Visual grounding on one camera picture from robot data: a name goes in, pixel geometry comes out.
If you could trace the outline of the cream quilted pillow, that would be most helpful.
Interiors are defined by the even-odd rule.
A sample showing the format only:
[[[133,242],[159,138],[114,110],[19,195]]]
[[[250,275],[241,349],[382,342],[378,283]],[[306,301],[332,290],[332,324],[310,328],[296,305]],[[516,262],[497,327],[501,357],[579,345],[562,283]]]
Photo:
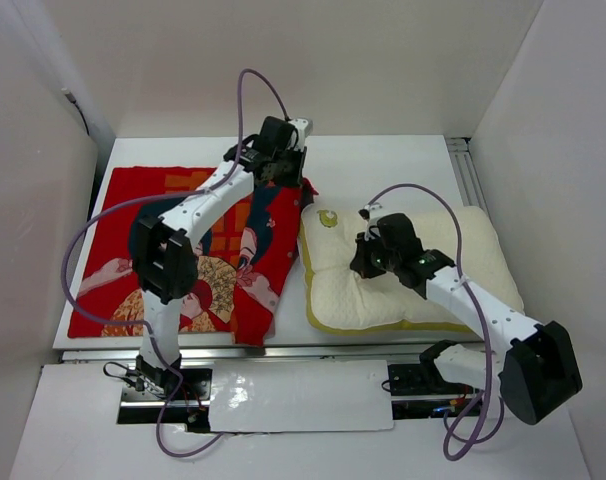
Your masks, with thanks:
[[[460,258],[472,281],[516,312],[523,300],[509,271],[498,235],[478,207],[463,207],[410,217],[424,249]],[[395,261],[364,278],[350,265],[357,236],[365,230],[361,216],[319,202],[304,209],[299,245],[304,267],[306,314],[310,325],[336,335],[413,330],[467,332],[443,307],[407,287]]]

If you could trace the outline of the red printed pillowcase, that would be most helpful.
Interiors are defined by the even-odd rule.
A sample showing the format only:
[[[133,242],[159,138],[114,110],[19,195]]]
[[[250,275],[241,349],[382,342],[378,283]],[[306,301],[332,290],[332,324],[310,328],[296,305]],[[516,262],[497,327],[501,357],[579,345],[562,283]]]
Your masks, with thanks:
[[[224,333],[236,344],[261,346],[273,335],[275,312],[297,256],[301,212],[316,192],[268,185],[237,202],[197,243],[197,282],[183,301],[182,334]],[[101,318],[72,312],[71,339],[134,337],[143,333],[142,291],[133,272],[138,219],[177,205],[176,199],[125,207],[99,221],[77,301]]]

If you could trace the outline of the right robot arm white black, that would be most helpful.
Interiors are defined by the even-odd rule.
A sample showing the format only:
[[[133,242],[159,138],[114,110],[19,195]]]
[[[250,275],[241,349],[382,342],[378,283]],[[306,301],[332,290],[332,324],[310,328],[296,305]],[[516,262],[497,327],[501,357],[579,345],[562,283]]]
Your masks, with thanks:
[[[419,379],[431,392],[466,384],[497,397],[516,418],[535,425],[578,394],[583,381],[568,331],[542,324],[472,281],[443,252],[423,247],[403,213],[359,212],[352,271],[363,279],[394,275],[404,287],[444,308],[485,343],[483,351],[444,340],[423,352]]]

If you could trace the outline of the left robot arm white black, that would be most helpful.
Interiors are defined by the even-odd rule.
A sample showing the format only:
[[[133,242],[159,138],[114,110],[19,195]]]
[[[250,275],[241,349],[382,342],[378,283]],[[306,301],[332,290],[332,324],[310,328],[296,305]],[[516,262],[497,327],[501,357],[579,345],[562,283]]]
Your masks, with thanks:
[[[313,123],[268,116],[260,131],[240,140],[196,192],[156,216],[137,220],[132,267],[142,291],[144,328],[136,369],[146,389],[172,397],[180,372],[180,314],[197,282],[197,243],[237,202],[258,187],[299,187]]]

